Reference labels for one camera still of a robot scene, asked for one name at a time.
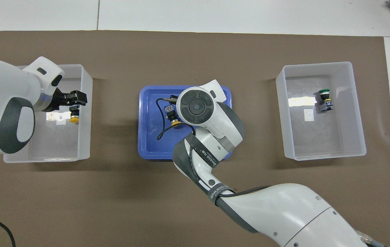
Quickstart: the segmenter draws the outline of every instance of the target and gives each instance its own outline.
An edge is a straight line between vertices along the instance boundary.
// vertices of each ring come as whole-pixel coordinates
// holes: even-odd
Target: metal connector
[[[176,104],[176,99],[175,98],[163,98],[163,100],[166,100],[169,103],[173,103],[174,105]]]
[[[361,241],[363,241],[363,243],[365,243],[365,244],[372,243],[373,239],[369,235],[362,233],[358,230],[355,230],[355,232],[356,232],[356,234],[358,234],[359,238],[361,238]]]

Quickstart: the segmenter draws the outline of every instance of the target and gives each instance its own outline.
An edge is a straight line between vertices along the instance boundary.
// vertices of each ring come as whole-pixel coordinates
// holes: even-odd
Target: brown paper surface
[[[147,85],[232,92],[245,139],[214,175],[236,191],[299,183],[350,224],[390,245],[390,97],[382,37],[133,31],[0,32],[0,60],[45,56],[93,77],[91,157],[6,164],[0,221],[17,246],[277,246],[248,233],[171,162],[137,153],[138,94]],[[275,78],[286,64],[350,61],[364,127],[361,157],[294,161],[283,153]],[[0,246],[9,246],[0,228]]]

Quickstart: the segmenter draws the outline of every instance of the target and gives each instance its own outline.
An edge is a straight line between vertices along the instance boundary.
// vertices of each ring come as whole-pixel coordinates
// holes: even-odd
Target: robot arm
[[[180,94],[176,102],[180,118],[198,128],[195,136],[190,133],[175,145],[177,169],[237,224],[280,246],[365,247],[344,218],[306,186],[281,184],[235,193],[212,175],[244,137],[241,120],[224,100],[216,80]]]
[[[63,94],[57,89],[64,71],[40,57],[23,70],[0,61],[0,154],[16,153],[31,139],[35,111],[53,111],[60,105],[85,105],[79,91]],[[78,115],[78,109],[71,109]]]

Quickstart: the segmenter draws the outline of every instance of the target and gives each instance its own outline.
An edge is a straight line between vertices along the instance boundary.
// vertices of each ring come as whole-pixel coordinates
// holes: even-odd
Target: white plastic bin
[[[286,65],[276,78],[285,156],[296,161],[366,154],[352,64]],[[334,109],[320,112],[321,89]]]
[[[58,88],[63,93],[79,90],[87,94],[87,104],[80,106],[79,124],[69,122],[68,106],[58,111],[35,113],[35,131],[28,144],[17,153],[3,155],[7,163],[65,162],[90,157],[93,79],[80,64],[59,65],[64,71]]]

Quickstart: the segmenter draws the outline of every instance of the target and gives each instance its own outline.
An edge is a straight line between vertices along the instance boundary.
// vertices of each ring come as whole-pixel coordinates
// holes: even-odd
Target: black cable
[[[195,136],[195,129],[193,128],[193,126],[192,126],[192,125],[188,125],[188,124],[185,123],[185,122],[179,122],[179,123],[176,123],[175,125],[171,125],[171,126],[169,126],[168,128],[165,128],[165,115],[163,114],[162,108],[161,108],[160,105],[159,105],[159,100],[165,100],[165,99],[162,98],[162,97],[160,97],[160,98],[158,98],[158,99],[156,100],[156,105],[157,105],[157,107],[159,108],[160,113],[162,114],[162,120],[163,120],[163,129],[162,129],[162,132],[159,133],[159,135],[157,136],[157,141],[160,140],[160,139],[163,137],[163,134],[164,134],[166,131],[168,131],[168,130],[170,130],[170,129],[172,129],[172,128],[175,128],[175,127],[177,127],[177,126],[180,126],[180,125],[187,125],[187,126],[189,126],[189,127],[192,129],[192,134]]]
[[[14,236],[12,236],[11,230],[9,230],[9,228],[6,225],[4,225],[2,222],[0,222],[0,226],[8,233],[9,238],[11,239],[12,242],[12,246],[15,247],[15,240],[14,240]]]
[[[185,122],[179,122],[179,123],[176,123],[176,124],[174,124],[174,125],[169,126],[168,128],[165,128],[162,132],[160,132],[159,135],[157,136],[157,141],[160,140],[160,139],[163,137],[163,134],[164,134],[166,131],[168,131],[168,130],[170,130],[170,129],[172,129],[172,128],[175,128],[175,127],[177,127],[177,126],[180,126],[180,125],[187,125],[187,126],[189,126],[189,127],[192,129],[192,134],[195,136],[195,129],[193,128],[192,125],[188,125],[188,124],[185,123]]]
[[[266,189],[268,187],[269,186],[260,186],[260,187],[256,187],[256,188],[253,188],[253,189],[247,189],[247,190],[244,190],[244,191],[241,191],[241,192],[236,192],[234,194],[228,194],[228,195],[220,194],[219,196],[220,197],[237,197],[237,196],[249,194],[249,193],[261,190],[261,189]]]
[[[159,110],[160,110],[160,113],[162,114],[162,119],[163,119],[163,129],[162,129],[162,131],[165,131],[165,115],[163,114],[162,108],[161,108],[160,105],[159,105],[159,100],[164,100],[164,98],[159,97],[159,98],[156,100],[156,104],[157,104],[157,107],[158,107]]]

